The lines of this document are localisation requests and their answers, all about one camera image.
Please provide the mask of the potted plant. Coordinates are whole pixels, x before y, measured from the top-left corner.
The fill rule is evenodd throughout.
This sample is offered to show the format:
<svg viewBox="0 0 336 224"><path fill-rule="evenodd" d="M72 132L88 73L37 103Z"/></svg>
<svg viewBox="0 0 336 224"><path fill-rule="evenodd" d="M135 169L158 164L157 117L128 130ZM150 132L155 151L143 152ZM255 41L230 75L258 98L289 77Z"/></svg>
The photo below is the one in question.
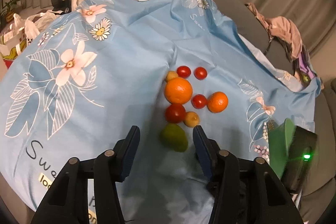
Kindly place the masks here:
<svg viewBox="0 0 336 224"><path fill-rule="evenodd" d="M1 11L1 18L10 23L14 19L14 8L20 0L9 0Z"/></svg>

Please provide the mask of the large orange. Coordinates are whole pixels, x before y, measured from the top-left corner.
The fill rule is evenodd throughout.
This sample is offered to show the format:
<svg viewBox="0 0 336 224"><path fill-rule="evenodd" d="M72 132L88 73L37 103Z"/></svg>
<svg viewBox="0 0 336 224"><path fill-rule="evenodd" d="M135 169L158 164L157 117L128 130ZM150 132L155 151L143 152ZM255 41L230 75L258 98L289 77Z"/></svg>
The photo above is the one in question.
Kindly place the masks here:
<svg viewBox="0 0 336 224"><path fill-rule="evenodd" d="M177 77L167 82L164 95L170 103L185 104L193 95L193 87L188 80Z"/></svg>

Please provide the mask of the green mango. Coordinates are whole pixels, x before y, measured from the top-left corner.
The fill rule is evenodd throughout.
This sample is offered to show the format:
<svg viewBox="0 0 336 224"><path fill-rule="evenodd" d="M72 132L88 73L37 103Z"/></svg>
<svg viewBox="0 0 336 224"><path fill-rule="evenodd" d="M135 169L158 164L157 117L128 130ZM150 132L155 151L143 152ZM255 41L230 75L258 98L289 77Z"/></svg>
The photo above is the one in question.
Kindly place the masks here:
<svg viewBox="0 0 336 224"><path fill-rule="evenodd" d="M165 125L159 133L159 141L163 146L175 152L185 152L189 146L185 131L174 123Z"/></svg>

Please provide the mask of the small orange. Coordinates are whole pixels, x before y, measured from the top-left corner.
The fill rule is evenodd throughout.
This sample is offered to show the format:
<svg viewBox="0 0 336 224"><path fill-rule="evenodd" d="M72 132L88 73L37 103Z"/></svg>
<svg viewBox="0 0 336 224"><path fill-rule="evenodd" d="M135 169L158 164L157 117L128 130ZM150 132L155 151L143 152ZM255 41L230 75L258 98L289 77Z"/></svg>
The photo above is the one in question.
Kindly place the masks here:
<svg viewBox="0 0 336 224"><path fill-rule="evenodd" d="M228 106L228 97L223 92L214 92L207 99L207 108L212 113L220 113Z"/></svg>

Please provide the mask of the yellow small fruit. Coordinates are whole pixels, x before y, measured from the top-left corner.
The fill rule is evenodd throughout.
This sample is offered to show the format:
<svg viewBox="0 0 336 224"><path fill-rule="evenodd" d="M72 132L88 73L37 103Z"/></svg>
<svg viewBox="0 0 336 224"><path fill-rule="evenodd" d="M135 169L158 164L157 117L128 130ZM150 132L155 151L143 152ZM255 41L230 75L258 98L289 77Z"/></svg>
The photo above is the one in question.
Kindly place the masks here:
<svg viewBox="0 0 336 224"><path fill-rule="evenodd" d="M175 72L175 71L168 71L168 73L166 75L166 78L165 78L165 81L169 82L172 79L175 79L175 78L178 78L178 77L179 77L179 75L177 74L177 72Z"/></svg>
<svg viewBox="0 0 336 224"><path fill-rule="evenodd" d="M200 118L196 112L188 111L183 123L190 128L197 126L200 123Z"/></svg>

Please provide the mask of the white plastic bags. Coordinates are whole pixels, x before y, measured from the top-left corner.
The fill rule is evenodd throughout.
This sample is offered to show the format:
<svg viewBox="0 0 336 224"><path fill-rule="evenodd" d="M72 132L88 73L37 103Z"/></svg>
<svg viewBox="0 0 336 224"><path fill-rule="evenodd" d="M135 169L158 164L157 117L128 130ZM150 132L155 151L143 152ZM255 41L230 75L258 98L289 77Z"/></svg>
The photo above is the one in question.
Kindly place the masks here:
<svg viewBox="0 0 336 224"><path fill-rule="evenodd" d="M43 32L57 17L62 10L47 10L22 19L14 13L14 22L9 30L1 34L1 57L4 61L14 61L18 55Z"/></svg>

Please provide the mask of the large red tomato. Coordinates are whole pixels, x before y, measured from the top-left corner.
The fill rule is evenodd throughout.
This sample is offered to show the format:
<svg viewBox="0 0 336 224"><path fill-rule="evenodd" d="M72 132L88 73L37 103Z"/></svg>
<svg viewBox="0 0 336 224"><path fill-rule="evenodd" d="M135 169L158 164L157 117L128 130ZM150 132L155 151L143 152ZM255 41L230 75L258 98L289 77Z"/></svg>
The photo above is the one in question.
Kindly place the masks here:
<svg viewBox="0 0 336 224"><path fill-rule="evenodd" d="M169 123L181 123L185 117L186 110L182 104L172 103L165 110L165 120Z"/></svg>

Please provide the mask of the cherry tomato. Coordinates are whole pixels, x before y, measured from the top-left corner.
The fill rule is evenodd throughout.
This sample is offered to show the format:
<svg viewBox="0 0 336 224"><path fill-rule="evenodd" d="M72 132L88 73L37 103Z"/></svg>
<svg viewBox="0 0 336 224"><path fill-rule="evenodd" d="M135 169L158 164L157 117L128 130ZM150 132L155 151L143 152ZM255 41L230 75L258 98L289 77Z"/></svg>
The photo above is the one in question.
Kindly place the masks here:
<svg viewBox="0 0 336 224"><path fill-rule="evenodd" d="M195 109L202 109L207 105L207 98L203 94L196 94L191 99L191 103Z"/></svg>
<svg viewBox="0 0 336 224"><path fill-rule="evenodd" d="M204 67L197 67L194 70L194 76L198 80L204 80L207 77L207 71Z"/></svg>
<svg viewBox="0 0 336 224"><path fill-rule="evenodd" d="M179 77L186 79L191 75L191 69L188 66L180 66L177 68L176 73Z"/></svg>

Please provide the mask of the purple garment pile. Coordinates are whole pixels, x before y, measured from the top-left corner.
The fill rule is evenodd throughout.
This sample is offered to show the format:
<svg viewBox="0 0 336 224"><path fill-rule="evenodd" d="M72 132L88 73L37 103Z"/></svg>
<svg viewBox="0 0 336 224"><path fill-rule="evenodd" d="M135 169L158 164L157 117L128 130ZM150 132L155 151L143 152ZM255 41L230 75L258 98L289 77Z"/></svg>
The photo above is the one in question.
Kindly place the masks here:
<svg viewBox="0 0 336 224"><path fill-rule="evenodd" d="M294 76L301 82L303 86L308 86L312 79L317 77L316 71L310 61L309 52L306 46L302 46L301 53L298 58L293 61Z"/></svg>

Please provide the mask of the green plastic bowl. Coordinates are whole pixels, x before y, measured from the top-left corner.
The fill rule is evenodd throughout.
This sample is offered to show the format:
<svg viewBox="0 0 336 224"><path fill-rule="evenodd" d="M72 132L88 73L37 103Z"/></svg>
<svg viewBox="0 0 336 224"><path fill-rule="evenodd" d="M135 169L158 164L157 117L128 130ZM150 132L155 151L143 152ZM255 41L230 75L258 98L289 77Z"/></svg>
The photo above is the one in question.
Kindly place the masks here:
<svg viewBox="0 0 336 224"><path fill-rule="evenodd" d="M293 121L286 118L281 125L268 131L269 164L278 178L284 173L295 128Z"/></svg>

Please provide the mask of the pink garment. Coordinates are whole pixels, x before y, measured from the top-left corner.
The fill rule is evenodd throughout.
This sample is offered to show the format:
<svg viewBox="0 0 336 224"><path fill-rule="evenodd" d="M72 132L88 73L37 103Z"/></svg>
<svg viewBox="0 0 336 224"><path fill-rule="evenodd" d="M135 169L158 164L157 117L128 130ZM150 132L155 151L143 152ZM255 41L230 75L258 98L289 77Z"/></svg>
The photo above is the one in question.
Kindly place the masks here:
<svg viewBox="0 0 336 224"><path fill-rule="evenodd" d="M294 22L284 16L275 18L266 18L261 14L253 3L246 3L247 9L252 12L255 18L266 30L269 41L278 38L283 41L287 47L287 56L290 61L299 58L302 51L302 37Z"/></svg>

